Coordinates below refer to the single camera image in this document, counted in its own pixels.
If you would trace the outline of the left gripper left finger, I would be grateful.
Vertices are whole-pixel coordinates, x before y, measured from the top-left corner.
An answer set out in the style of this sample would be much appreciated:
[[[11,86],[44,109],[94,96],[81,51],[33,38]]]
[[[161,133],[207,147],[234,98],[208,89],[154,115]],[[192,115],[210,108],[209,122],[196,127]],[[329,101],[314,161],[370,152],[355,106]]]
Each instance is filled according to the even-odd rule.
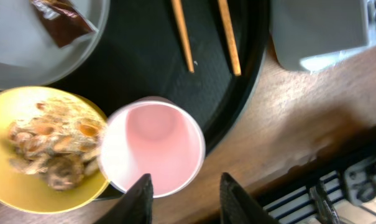
[[[94,224],[151,224],[154,188],[150,174],[144,174],[110,209]]]

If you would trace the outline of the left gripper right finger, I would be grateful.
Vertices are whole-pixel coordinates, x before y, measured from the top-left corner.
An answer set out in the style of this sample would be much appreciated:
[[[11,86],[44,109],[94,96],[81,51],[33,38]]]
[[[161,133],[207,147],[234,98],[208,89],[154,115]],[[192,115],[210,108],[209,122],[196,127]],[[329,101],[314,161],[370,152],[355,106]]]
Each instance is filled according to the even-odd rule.
[[[222,224],[279,224],[227,172],[219,185]]]

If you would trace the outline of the pink plastic cup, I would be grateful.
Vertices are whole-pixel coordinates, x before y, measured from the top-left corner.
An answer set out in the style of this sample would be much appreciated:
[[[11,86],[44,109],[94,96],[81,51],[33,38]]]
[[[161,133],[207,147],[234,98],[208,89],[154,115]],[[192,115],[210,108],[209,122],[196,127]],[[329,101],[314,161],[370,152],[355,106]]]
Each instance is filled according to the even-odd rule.
[[[185,188],[203,165],[206,141],[200,126],[165,98],[148,96],[125,105],[107,125],[99,166],[120,192],[150,174],[154,197],[166,197]]]

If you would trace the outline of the food scraps pile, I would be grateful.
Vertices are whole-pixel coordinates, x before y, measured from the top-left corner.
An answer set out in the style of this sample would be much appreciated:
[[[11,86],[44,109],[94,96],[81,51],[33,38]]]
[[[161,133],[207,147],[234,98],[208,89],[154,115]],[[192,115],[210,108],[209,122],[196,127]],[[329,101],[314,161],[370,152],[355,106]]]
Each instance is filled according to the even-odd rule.
[[[107,124],[94,109],[66,97],[38,101],[32,109],[7,130],[17,154],[9,165],[16,172],[37,175],[57,191],[74,189],[97,173]]]

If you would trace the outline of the yellow bowl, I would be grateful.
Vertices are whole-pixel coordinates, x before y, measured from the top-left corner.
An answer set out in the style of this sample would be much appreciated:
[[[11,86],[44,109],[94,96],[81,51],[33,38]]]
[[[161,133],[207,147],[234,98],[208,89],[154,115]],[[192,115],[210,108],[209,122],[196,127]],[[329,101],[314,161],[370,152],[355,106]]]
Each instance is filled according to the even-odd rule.
[[[90,100],[65,91],[28,86],[0,92],[0,202],[9,207],[39,214],[68,212],[90,203],[108,186],[106,178],[98,170],[74,189],[57,191],[39,176],[21,174],[9,165],[9,160],[17,156],[7,140],[9,125],[16,119],[33,114],[32,106],[36,102],[54,97],[84,103],[106,121],[106,115]]]

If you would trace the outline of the grey ceramic plate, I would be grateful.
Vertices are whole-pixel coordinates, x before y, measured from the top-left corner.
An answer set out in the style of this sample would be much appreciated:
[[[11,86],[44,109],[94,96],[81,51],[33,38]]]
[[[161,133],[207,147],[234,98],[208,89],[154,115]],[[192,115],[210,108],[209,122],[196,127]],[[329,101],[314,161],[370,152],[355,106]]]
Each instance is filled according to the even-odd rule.
[[[111,2],[71,2],[98,31],[90,38],[58,48],[29,1],[0,0],[0,90],[51,84],[87,60],[104,32]]]

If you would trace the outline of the brown snack wrapper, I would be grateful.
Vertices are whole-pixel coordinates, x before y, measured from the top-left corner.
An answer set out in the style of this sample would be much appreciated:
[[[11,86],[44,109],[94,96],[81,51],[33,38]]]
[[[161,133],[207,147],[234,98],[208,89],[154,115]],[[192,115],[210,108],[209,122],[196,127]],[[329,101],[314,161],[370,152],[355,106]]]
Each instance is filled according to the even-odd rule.
[[[97,28],[69,0],[30,0],[44,29],[58,48],[90,38]]]

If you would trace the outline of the wooden chopstick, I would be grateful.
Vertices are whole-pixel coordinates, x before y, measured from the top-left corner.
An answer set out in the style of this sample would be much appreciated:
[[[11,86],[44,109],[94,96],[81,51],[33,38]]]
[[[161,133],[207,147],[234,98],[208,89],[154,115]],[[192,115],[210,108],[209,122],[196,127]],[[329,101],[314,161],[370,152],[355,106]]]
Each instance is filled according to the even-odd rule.
[[[185,56],[188,71],[194,73],[193,57],[191,54],[190,41],[188,38],[188,31],[186,28],[185,17],[183,13],[181,0],[171,0],[173,13],[175,15],[176,24],[178,27],[180,40],[183,47],[183,53]]]
[[[235,76],[240,76],[241,66],[240,66],[239,55],[237,51],[236,40],[234,37],[234,31],[232,27],[229,6],[226,0],[218,0],[218,6],[219,6],[219,12],[221,15],[222,24],[224,27],[224,33],[226,36],[229,56],[231,59],[232,71]]]

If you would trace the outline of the grey plastic dishwasher rack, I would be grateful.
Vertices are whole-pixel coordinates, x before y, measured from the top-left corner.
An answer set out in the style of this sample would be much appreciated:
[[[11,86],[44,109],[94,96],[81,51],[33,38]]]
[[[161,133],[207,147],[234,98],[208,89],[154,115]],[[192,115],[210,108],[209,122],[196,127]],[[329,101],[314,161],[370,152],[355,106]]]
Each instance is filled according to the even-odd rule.
[[[289,71],[317,72],[376,47],[376,0],[273,0],[270,15]]]

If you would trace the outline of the black round serving tray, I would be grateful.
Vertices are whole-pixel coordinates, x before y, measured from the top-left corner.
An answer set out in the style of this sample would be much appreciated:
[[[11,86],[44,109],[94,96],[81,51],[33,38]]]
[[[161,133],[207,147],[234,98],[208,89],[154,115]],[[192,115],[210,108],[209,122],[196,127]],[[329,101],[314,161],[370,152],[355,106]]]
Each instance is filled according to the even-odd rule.
[[[235,76],[216,1],[183,1],[196,62],[187,70],[170,1],[112,1],[99,44],[54,88],[83,96],[106,115],[145,96],[161,96],[200,125],[211,152],[250,100],[264,62],[267,0],[228,2],[242,73]]]

